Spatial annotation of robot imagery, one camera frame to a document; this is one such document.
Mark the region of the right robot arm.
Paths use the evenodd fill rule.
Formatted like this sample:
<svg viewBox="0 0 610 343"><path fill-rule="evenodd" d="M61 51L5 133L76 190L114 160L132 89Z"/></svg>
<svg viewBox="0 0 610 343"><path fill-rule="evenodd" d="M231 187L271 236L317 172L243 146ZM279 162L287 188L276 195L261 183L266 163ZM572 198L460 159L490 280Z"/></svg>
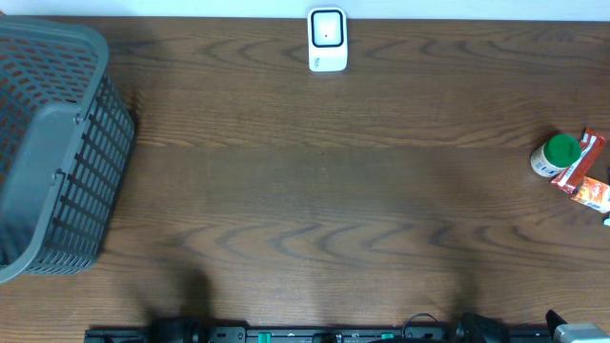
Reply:
<svg viewBox="0 0 610 343"><path fill-rule="evenodd" d="M555 311L545 315L546 326L512 327L476 313L465 313L450 338L455 343L550 343L555 329L566 321Z"/></svg>

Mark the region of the red chocolate bar wrapper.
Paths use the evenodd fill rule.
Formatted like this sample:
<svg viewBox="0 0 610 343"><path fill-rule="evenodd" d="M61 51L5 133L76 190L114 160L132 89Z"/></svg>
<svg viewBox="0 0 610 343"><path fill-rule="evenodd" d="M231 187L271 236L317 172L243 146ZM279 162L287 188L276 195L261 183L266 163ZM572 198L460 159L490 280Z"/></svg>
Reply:
<svg viewBox="0 0 610 343"><path fill-rule="evenodd" d="M551 184L568 194L576 192L585 174L606 146L606 138L600 133L586 129L579 142L580 157L566 170L555 177Z"/></svg>

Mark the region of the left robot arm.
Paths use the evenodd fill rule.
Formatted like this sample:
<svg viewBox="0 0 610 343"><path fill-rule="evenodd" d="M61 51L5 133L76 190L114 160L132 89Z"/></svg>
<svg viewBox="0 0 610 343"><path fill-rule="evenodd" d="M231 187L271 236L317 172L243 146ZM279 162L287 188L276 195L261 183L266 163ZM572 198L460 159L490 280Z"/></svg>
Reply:
<svg viewBox="0 0 610 343"><path fill-rule="evenodd" d="M205 338L201 322L193 318L157 319L150 326L151 343L203 343Z"/></svg>

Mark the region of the orange tissue pack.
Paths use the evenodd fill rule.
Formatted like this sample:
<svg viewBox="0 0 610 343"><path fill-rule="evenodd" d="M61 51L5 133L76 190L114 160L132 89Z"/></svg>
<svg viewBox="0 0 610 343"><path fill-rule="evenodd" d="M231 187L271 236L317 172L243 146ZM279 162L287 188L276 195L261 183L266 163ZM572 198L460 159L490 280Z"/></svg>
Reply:
<svg viewBox="0 0 610 343"><path fill-rule="evenodd" d="M600 213L609 213L609 185L585 176L572 200Z"/></svg>

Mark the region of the green lid jar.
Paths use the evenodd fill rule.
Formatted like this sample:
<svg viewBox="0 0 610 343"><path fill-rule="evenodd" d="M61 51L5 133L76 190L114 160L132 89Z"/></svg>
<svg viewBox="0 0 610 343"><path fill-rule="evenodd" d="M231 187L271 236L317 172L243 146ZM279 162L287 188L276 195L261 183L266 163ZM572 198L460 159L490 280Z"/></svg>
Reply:
<svg viewBox="0 0 610 343"><path fill-rule="evenodd" d="M560 133L532 153L530 165L542 177L555 177L575 163L580 154L580 142L568 134Z"/></svg>

